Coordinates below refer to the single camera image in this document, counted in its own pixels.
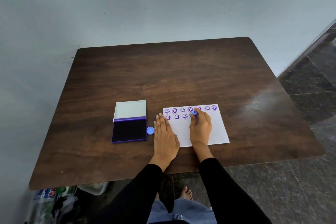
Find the blue jeans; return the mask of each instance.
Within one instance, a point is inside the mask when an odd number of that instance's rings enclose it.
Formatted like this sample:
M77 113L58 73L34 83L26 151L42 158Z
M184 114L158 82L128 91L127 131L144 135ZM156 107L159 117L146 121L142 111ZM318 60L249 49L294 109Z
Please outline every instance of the blue jeans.
M199 202L184 198L175 199L173 211L168 213L165 205L160 200L154 201L147 223L171 220L184 220L190 224L217 223L212 209Z

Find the purple ink pad case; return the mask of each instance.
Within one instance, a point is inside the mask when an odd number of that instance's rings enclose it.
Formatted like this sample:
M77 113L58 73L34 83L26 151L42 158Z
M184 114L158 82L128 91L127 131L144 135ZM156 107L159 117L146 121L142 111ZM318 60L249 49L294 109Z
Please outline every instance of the purple ink pad case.
M146 100L115 104L112 143L147 140Z

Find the white paper sheet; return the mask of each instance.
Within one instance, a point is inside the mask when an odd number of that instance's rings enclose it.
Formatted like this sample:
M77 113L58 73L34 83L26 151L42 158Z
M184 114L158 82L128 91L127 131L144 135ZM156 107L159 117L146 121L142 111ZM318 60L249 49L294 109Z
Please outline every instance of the white paper sheet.
M169 120L174 134L177 135L178 140L180 141L181 147L192 146L189 130L191 118L189 117L189 114L194 110L194 107L198 107L203 112L207 112L211 117L212 130L208 145L229 143L229 137L226 133L217 104L163 108L163 115Z

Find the gray wall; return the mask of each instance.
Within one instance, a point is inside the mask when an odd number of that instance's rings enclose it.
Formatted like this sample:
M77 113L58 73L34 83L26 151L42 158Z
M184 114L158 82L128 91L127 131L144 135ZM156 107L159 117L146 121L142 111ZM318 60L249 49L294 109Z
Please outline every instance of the gray wall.
M27 184L76 50L249 36L278 75L334 20L335 0L0 0L0 216Z

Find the dark brown tabletop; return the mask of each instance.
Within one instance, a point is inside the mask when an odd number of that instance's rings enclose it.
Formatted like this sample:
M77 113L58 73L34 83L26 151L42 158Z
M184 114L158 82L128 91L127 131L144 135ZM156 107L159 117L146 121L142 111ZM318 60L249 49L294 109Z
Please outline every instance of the dark brown tabletop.
M218 104L229 144L210 145L224 167L319 156L308 124L248 37L82 48L59 99L30 189L130 179L153 138L112 144L116 102L147 100L148 126L163 107ZM180 148L166 174L198 169Z

